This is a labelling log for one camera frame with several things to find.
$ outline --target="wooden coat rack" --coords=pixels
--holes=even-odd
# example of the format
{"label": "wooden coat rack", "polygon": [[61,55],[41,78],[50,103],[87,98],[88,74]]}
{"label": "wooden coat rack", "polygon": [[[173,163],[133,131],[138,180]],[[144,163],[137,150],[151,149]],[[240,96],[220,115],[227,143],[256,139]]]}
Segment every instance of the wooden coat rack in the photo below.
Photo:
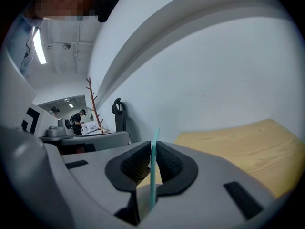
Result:
{"label": "wooden coat rack", "polygon": [[90,77],[89,77],[89,79],[86,78],[86,80],[87,80],[87,82],[89,82],[89,87],[86,87],[86,88],[88,88],[88,89],[90,90],[90,95],[91,95],[91,100],[92,100],[92,106],[93,106],[93,109],[91,109],[91,108],[89,108],[89,109],[90,109],[91,111],[94,111],[95,117],[96,117],[96,121],[97,121],[97,123],[98,123],[98,125],[99,125],[99,128],[100,128],[100,130],[101,130],[101,133],[104,133],[104,132],[103,132],[103,129],[102,129],[102,126],[101,126],[101,123],[102,123],[102,121],[103,121],[104,119],[102,119],[101,121],[99,120],[100,114],[97,114],[97,112],[96,112],[96,107],[95,107],[95,103],[94,103],[94,100],[96,99],[97,96],[96,96],[95,98],[93,97],[93,94],[95,94],[95,93],[92,92],[91,79],[90,79]]}

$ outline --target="white wall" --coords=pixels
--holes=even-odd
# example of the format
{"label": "white wall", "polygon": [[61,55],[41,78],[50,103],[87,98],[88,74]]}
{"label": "white wall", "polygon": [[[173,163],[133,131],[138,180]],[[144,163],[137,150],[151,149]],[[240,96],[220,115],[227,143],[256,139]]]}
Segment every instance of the white wall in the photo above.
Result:
{"label": "white wall", "polygon": [[107,80],[104,76],[130,36],[145,20],[171,1],[120,0],[107,22],[101,26],[92,50],[88,75],[96,93],[102,80]]}
{"label": "white wall", "polygon": [[88,83],[83,75],[56,73],[36,73],[27,79],[37,93],[35,105],[85,95]]}
{"label": "white wall", "polygon": [[[50,111],[49,106],[41,106],[41,108],[44,109],[47,112]],[[92,113],[89,109],[87,109],[86,105],[78,105],[78,106],[75,106],[74,108],[71,108],[68,105],[67,106],[62,106],[62,107],[60,107],[60,112],[58,113],[58,118],[69,119],[69,118],[71,118],[72,115],[78,113],[82,109],[86,110],[87,115],[81,116],[81,121],[82,122],[89,122],[90,121],[90,116],[91,116]]]}
{"label": "white wall", "polygon": [[[124,5],[114,12],[133,6]],[[140,21],[147,11],[137,12],[133,16]],[[160,140],[173,142],[183,131],[227,128],[267,118],[304,141],[304,42],[289,18],[278,13],[257,4],[227,6],[193,16],[169,31],[130,64],[129,69],[136,63],[139,66],[102,101],[98,112],[104,125],[115,129],[111,106],[120,97],[127,106],[127,131],[134,142],[152,140],[157,127]],[[128,40],[118,37],[122,40],[118,43],[115,35],[127,30],[126,23],[109,23],[101,29],[89,71],[94,91],[102,81],[100,71],[105,75],[113,54]],[[106,35],[114,38],[113,44],[104,40]]]}

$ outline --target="white curved panel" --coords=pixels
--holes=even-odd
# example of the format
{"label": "white curved panel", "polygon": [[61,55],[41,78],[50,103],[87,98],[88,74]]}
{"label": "white curved panel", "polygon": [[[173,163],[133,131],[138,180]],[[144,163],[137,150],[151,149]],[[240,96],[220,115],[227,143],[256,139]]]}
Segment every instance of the white curved panel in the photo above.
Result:
{"label": "white curved panel", "polygon": [[[97,106],[101,106],[107,97],[111,95],[113,90],[110,88],[115,89],[128,77],[127,75],[122,78],[121,74],[125,72],[133,64],[133,62],[146,50],[148,50],[155,42],[171,31],[177,29],[183,23],[188,23],[192,19],[195,19],[194,16],[191,16],[192,14],[196,14],[202,10],[205,11],[205,14],[213,13],[218,10],[226,10],[229,9],[233,3],[235,6],[238,3],[238,7],[253,6],[254,3],[256,3],[256,6],[270,6],[270,4],[272,4],[273,6],[279,7],[276,0],[168,0],[168,3],[164,7],[156,10],[154,14],[151,14],[151,17],[145,21],[142,21],[142,24],[139,24],[139,20],[133,21],[133,14],[131,14],[129,23],[131,23],[133,25],[133,29],[136,30],[134,32],[132,30],[127,31],[125,29],[125,24],[121,24],[121,30],[124,33],[133,32],[130,34],[130,37],[127,40],[124,37],[120,37],[122,31],[114,32],[113,28],[109,29],[107,27],[103,27],[101,34],[106,33],[108,35],[112,35],[113,40],[111,42],[107,42],[106,38],[97,38],[94,46],[95,51],[93,51],[91,57],[90,70],[95,70],[92,78],[96,79],[96,72],[99,73],[98,80],[93,81],[95,83],[95,87],[99,88],[98,97],[96,100]],[[139,16],[139,12],[145,12],[145,15],[147,15],[145,9],[146,8],[140,7],[136,11],[135,15]],[[121,10],[118,12],[114,11],[115,15],[117,16],[120,14]],[[258,15],[241,14],[237,16],[237,18],[249,16]],[[260,14],[260,16],[273,17],[274,15],[269,13],[268,15]],[[213,23],[223,22],[230,19],[234,18],[224,17],[221,19],[221,21],[213,21]]]}
{"label": "white curved panel", "polygon": [[139,26],[173,0],[120,0],[97,35],[88,71],[98,91],[113,59]]}
{"label": "white curved panel", "polygon": [[[205,19],[251,10],[220,11]],[[267,118],[305,140],[305,52],[299,36],[293,23],[274,18],[245,18],[204,28],[145,62],[99,113],[115,129],[111,105],[120,97],[127,106],[132,141],[150,140],[157,127],[161,140],[173,142],[181,131]]]}

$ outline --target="fluorescent light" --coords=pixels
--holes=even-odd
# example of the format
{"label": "fluorescent light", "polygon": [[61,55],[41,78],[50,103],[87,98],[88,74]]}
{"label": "fluorescent light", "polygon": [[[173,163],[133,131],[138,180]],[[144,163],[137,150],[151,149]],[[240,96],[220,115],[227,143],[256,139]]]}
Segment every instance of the fluorescent light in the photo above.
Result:
{"label": "fluorescent light", "polygon": [[43,49],[42,49],[42,44],[41,44],[41,39],[40,39],[40,30],[37,31],[36,35],[34,36],[33,41],[34,41],[35,50],[36,50],[40,64],[47,63],[46,58],[44,57]]}

